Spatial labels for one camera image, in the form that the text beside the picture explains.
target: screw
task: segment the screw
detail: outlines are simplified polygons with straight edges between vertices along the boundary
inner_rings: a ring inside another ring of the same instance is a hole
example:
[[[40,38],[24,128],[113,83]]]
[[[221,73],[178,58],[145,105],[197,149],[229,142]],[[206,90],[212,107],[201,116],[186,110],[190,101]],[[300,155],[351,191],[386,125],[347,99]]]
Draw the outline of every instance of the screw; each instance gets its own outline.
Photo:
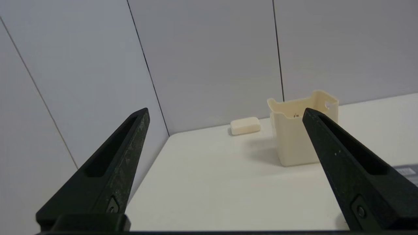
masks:
[[[361,218],[365,218],[366,217],[366,211],[364,210],[364,208],[362,206],[357,206],[357,214]]]

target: white wall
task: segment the white wall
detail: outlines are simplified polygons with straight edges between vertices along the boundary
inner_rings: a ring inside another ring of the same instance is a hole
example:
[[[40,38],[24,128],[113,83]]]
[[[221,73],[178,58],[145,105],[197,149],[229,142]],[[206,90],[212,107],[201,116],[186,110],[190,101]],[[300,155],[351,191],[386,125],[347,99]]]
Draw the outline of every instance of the white wall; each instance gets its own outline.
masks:
[[[170,133],[282,100],[271,0],[129,0]]]
[[[1,21],[0,110],[0,234],[35,234],[76,167]]]
[[[130,113],[149,109],[135,192],[168,133],[127,2],[4,0],[0,15],[77,166]]]
[[[418,1],[275,0],[285,100],[418,92]]]

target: bar of soap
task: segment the bar of soap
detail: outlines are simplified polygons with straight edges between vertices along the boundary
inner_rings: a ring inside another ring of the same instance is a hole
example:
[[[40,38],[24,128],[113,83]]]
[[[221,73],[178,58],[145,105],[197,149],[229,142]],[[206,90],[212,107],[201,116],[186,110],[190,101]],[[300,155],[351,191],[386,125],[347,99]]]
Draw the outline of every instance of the bar of soap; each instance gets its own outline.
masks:
[[[260,121],[256,117],[248,117],[231,122],[231,133],[242,135],[257,132],[261,129]]]

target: sticker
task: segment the sticker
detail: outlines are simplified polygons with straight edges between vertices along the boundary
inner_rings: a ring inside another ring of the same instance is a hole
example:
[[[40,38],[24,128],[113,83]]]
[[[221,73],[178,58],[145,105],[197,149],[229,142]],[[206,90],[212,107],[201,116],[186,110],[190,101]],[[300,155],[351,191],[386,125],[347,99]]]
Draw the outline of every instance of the sticker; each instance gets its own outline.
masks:
[[[403,176],[410,176],[410,175],[415,175],[416,174],[416,172],[409,167],[398,168],[398,169],[395,169],[395,170],[397,170]]]
[[[418,164],[394,166],[393,168],[418,187]]]

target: table surface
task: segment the table surface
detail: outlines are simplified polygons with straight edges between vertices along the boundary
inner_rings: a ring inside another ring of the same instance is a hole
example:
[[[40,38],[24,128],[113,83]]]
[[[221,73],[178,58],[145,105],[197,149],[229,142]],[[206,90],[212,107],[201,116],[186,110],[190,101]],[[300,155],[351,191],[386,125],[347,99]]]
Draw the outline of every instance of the table surface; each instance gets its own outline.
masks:
[[[417,163],[418,94],[343,105],[339,124],[392,166]],[[347,230],[320,164],[283,167],[269,119],[172,135],[126,214],[131,230]]]

